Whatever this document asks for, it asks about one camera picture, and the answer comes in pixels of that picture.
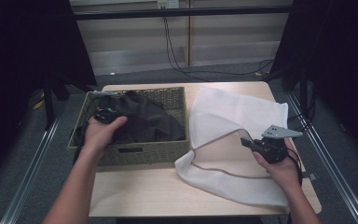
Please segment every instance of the black fabric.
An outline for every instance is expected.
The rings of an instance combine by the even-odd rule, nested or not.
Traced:
[[[171,115],[163,105],[127,91],[123,97],[114,100],[114,110],[126,115],[129,120],[119,128],[114,141],[118,144],[165,142],[185,140],[184,127]]]

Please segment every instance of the hand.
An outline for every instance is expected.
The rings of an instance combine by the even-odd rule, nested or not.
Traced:
[[[293,146],[288,139],[284,139],[284,142],[288,148],[293,149]],[[298,160],[298,157],[294,152],[288,150],[288,153],[295,160]],[[290,188],[300,187],[296,164],[289,158],[285,158],[283,161],[275,164],[269,164],[258,152],[254,152],[254,156],[257,163],[266,169],[275,183],[277,183],[283,191],[287,191]]]
[[[103,151],[112,142],[112,136],[115,131],[126,122],[126,117],[119,117],[110,124],[103,124],[92,117],[89,119],[89,125],[86,130],[84,148],[95,148],[95,150]]]

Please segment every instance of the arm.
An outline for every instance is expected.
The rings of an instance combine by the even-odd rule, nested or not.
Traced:
[[[289,140],[285,139],[287,147],[293,149]],[[295,153],[289,150],[289,154],[296,158]],[[322,223],[310,206],[305,194],[298,183],[296,165],[288,158],[276,164],[268,164],[257,152],[254,152],[258,164],[263,166],[272,179],[283,190],[290,206],[293,223],[317,224]]]
[[[98,161],[115,130],[126,121],[127,118],[120,117],[104,125],[94,118],[89,120],[86,143],[43,223],[88,223]]]

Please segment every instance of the right hand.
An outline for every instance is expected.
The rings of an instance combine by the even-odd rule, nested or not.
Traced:
[[[284,139],[284,142],[288,148],[293,149],[293,146],[288,139]],[[295,160],[298,160],[298,157],[294,152],[288,150],[288,153]],[[286,192],[291,188],[300,187],[300,184],[298,183],[296,164],[294,164],[289,158],[285,158],[283,161],[275,164],[269,164],[258,152],[254,152],[253,154],[257,163],[266,169],[275,183],[277,183],[283,191]]]

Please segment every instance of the wire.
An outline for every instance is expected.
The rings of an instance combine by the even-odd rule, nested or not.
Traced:
[[[178,62],[176,61],[176,57],[175,57],[175,54],[173,52],[171,35],[170,35],[170,28],[168,26],[167,18],[163,17],[163,20],[164,20],[164,27],[165,27],[166,50],[167,50],[167,55],[168,55],[168,61],[170,62],[171,67],[175,71],[180,72],[180,73],[186,75],[187,77],[192,77],[192,78],[196,78],[196,79],[199,79],[199,80],[202,80],[202,81],[210,82],[210,80],[207,80],[207,79],[204,79],[204,78],[201,78],[201,77],[193,77],[193,76],[191,76],[189,74],[192,74],[192,73],[214,73],[214,74],[226,74],[226,75],[233,75],[233,76],[244,76],[244,75],[251,75],[251,74],[254,74],[254,73],[259,72],[259,71],[261,73],[263,73],[262,72],[263,68],[267,67],[269,64],[271,64],[274,61],[272,59],[263,60],[263,61],[259,62],[257,70],[254,70],[254,71],[251,71],[251,72],[246,72],[246,73],[230,73],[230,72],[221,72],[221,71],[184,71],[179,66]],[[173,60],[174,60],[174,63],[176,64],[176,67],[172,64],[169,48],[171,48]]]

